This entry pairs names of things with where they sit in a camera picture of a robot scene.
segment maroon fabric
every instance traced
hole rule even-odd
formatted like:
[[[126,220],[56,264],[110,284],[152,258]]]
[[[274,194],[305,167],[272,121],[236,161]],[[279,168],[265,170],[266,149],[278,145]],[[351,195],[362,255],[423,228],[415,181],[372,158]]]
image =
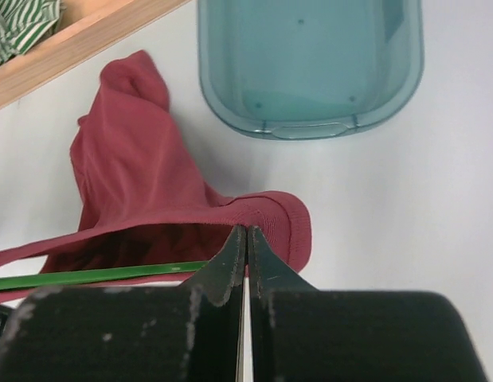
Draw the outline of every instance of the maroon fabric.
[[[83,201],[78,232],[0,251],[0,266],[39,255],[49,255],[42,273],[210,259],[235,224],[259,226],[281,259],[296,271],[305,266],[311,226],[304,204],[288,193],[223,197],[210,188],[184,146],[169,114],[166,85],[144,51],[112,61],[100,80],[71,146]],[[0,293],[0,302],[24,295]]]

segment translucent teal tray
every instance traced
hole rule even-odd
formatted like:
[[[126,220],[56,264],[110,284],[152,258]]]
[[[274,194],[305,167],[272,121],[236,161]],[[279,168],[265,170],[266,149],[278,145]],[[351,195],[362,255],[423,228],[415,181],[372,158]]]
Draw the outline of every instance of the translucent teal tray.
[[[329,138],[377,126],[423,71],[420,0],[199,0],[203,94],[243,134]]]

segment tabletop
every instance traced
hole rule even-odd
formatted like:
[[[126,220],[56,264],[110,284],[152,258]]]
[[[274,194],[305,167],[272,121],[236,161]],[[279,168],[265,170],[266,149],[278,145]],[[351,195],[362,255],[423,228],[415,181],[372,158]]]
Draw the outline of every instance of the tabletop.
[[[204,178],[237,195],[278,189],[310,210],[301,275],[318,288],[432,290],[462,314],[493,381],[493,0],[423,1],[425,70],[406,107],[361,134],[242,136],[205,103],[192,1],[0,110],[0,250],[76,231],[68,149],[98,75],[145,49]],[[43,259],[0,268],[38,271]]]

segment green and white striped fabric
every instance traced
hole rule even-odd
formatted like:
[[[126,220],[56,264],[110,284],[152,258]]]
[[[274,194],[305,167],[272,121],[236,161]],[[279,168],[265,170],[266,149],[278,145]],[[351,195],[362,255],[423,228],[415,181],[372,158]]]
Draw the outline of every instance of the green and white striped fabric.
[[[61,0],[0,0],[0,65],[58,31]]]

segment wooden tray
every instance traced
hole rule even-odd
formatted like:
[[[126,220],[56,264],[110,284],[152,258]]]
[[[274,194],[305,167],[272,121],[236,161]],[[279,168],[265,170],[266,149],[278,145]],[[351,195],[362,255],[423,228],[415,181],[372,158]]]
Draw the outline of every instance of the wooden tray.
[[[0,108],[189,0],[64,0],[63,29],[0,67]]]

